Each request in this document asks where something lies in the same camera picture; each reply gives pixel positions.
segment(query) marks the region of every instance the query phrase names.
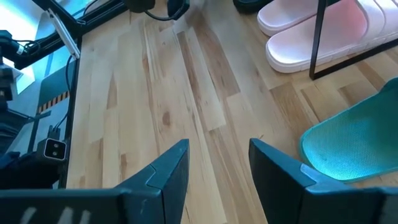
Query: black equipment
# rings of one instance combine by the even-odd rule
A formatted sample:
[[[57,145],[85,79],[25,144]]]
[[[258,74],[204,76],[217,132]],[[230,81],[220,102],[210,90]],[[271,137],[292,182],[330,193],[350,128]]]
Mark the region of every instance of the black equipment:
[[[356,189],[258,140],[249,161],[269,224],[396,224],[398,188]]]
[[[1,223],[178,224],[188,174],[185,139],[113,189],[2,190]]]
[[[233,0],[236,10],[240,13],[257,13],[272,0]]]

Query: camera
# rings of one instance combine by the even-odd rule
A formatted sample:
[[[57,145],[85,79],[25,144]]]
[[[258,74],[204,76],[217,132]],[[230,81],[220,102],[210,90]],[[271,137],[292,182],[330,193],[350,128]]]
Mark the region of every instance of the camera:
[[[49,163],[63,163],[67,159],[67,144],[65,142],[47,138],[37,144],[37,157]]]

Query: wooden floor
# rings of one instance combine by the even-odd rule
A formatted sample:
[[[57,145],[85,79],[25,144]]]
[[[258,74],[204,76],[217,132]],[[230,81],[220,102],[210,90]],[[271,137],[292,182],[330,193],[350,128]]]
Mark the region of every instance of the wooden floor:
[[[165,14],[161,5],[155,12]],[[300,159],[305,130],[398,72],[392,49],[312,82],[307,71],[273,71],[266,41],[256,16],[240,16],[232,0],[192,0],[178,22],[126,12],[85,35],[67,187],[113,187],[189,138],[182,223],[266,223],[249,138]],[[388,174],[356,186],[397,180]]]

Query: pink slide sandal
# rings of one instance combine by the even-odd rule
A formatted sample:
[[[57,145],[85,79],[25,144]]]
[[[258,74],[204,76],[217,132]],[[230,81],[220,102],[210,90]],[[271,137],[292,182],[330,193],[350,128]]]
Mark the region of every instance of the pink slide sandal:
[[[319,0],[273,0],[257,15],[260,30],[275,35],[317,13]]]
[[[397,31],[392,23],[398,21],[398,8],[394,9],[392,4],[379,6],[376,1],[392,2],[342,0],[326,9],[317,65],[382,44]],[[312,17],[269,39],[266,54],[272,68],[292,73],[310,67],[315,19]]]

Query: black stand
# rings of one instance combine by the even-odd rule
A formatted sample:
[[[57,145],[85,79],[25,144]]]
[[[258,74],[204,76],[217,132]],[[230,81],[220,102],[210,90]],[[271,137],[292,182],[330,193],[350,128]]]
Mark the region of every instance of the black stand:
[[[327,0],[319,0],[318,12],[316,14],[317,19],[315,22],[315,34],[314,34],[314,38],[313,38],[311,65],[310,65],[310,72],[309,72],[310,78],[312,80],[316,80],[318,78],[324,77],[325,75],[329,75],[330,73],[336,72],[342,68],[353,65],[357,62],[367,59],[368,57],[372,57],[373,55],[376,55],[378,53],[381,53],[385,50],[388,50],[388,49],[393,48],[398,45],[398,39],[392,40],[390,42],[379,45],[373,49],[365,51],[359,55],[351,57],[343,62],[337,63],[336,65],[333,65],[331,67],[328,67],[326,69],[323,69],[322,71],[315,73],[315,66],[317,65],[317,57],[318,57],[318,49],[319,49],[319,43],[320,43],[320,38],[321,38],[323,17],[325,15],[325,10],[326,10],[327,6],[328,6]]]

